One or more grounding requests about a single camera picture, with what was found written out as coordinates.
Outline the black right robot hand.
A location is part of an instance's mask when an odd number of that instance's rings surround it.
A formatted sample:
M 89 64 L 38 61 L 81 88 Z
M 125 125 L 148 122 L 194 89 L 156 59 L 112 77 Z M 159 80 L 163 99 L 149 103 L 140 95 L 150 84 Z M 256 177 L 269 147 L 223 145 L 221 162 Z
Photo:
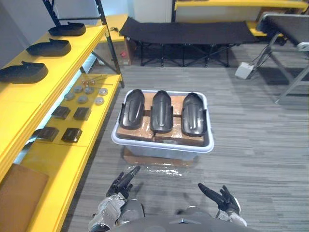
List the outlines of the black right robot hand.
M 240 215 L 240 204 L 225 185 L 223 185 L 220 189 L 220 193 L 215 192 L 202 183 L 198 183 L 198 187 L 205 196 L 217 204 L 219 210 L 222 210 L 226 213 L 232 212 Z

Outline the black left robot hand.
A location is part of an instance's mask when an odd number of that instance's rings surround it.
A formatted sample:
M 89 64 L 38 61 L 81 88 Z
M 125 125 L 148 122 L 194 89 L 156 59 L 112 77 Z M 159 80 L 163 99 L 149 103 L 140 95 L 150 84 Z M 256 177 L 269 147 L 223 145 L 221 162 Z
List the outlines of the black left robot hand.
M 124 174 L 124 172 L 121 172 L 118 175 L 118 177 L 112 182 L 111 186 L 109 187 L 106 193 L 106 197 L 110 197 L 110 196 L 120 193 L 125 199 L 128 199 L 129 192 L 133 187 L 133 185 L 130 182 L 136 176 L 139 170 L 140 170 L 140 166 L 135 166 L 127 174 Z

